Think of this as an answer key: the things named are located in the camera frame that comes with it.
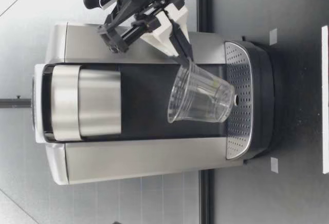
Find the coffee machine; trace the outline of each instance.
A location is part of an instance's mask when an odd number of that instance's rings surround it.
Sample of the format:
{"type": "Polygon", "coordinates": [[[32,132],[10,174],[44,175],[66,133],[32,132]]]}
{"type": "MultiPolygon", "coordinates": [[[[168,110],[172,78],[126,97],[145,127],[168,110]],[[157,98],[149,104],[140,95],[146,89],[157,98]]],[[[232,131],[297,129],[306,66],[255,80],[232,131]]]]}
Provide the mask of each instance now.
{"type": "Polygon", "coordinates": [[[275,99],[266,51],[187,32],[183,0],[84,1],[119,5],[104,25],[55,25],[34,72],[35,138],[57,184],[239,166],[268,148],[275,99]],[[119,26],[130,14],[132,28],[119,26]],[[225,122],[167,122],[187,59],[234,86],[225,122]]]}

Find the transparent cup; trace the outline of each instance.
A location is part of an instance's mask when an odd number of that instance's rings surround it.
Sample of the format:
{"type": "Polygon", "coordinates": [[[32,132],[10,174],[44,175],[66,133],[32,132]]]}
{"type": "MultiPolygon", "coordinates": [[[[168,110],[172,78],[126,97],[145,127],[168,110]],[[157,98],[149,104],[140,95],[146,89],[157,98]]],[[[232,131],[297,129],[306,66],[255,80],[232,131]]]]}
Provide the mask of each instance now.
{"type": "Polygon", "coordinates": [[[224,122],[232,111],[234,96],[231,84],[190,61],[189,66],[178,70],[169,99],[168,122],[224,122]]]}

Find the black metal pole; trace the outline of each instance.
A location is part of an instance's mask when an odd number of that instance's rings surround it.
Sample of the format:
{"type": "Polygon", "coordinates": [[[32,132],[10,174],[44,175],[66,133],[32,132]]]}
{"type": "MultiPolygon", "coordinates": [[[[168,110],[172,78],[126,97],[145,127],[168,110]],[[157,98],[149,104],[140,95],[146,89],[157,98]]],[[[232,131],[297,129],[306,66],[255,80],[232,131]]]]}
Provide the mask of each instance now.
{"type": "Polygon", "coordinates": [[[30,108],[31,99],[0,99],[0,108],[30,108]]]}

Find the dark table surface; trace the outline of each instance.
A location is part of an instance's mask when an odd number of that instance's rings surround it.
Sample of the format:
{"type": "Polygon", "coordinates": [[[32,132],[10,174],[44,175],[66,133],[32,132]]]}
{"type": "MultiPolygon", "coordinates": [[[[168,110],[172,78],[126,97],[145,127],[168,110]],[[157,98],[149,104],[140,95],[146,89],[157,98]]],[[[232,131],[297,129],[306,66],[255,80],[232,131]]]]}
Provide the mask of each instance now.
{"type": "Polygon", "coordinates": [[[273,151],[215,172],[216,223],[328,223],[322,174],[321,27],[329,0],[213,0],[213,31],[269,47],[275,73],[273,151]],[[269,32],[278,43],[269,46],[269,32]],[[279,173],[270,170],[278,158],[279,173]]]}

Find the white label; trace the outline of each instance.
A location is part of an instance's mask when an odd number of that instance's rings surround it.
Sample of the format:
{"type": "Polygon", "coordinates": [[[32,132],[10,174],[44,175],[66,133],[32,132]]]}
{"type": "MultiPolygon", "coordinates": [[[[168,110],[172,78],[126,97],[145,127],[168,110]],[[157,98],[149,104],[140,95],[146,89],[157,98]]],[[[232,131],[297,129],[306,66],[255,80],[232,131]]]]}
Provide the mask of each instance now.
{"type": "Polygon", "coordinates": [[[329,80],[328,26],[322,27],[322,160],[323,173],[329,173],[329,80]]]}
{"type": "Polygon", "coordinates": [[[271,171],[274,173],[279,173],[279,160],[277,158],[271,157],[271,171]]]}
{"type": "Polygon", "coordinates": [[[275,28],[269,32],[269,44],[274,45],[278,43],[278,29],[275,28]]]}

